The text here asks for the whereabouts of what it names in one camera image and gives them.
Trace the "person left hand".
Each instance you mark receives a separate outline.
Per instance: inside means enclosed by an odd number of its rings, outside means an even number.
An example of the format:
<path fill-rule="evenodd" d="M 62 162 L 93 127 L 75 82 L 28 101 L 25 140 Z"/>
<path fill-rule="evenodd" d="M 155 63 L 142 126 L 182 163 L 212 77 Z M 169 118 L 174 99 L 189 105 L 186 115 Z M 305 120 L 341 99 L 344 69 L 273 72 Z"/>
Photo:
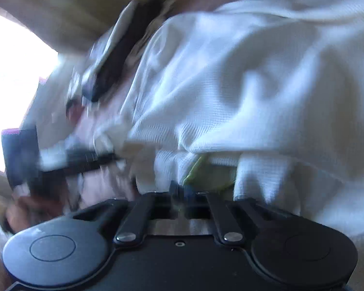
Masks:
<path fill-rule="evenodd" d="M 13 195 L 4 212 L 2 225 L 7 231 L 16 234 L 64 215 L 67 204 L 66 194 L 58 198 Z"/>

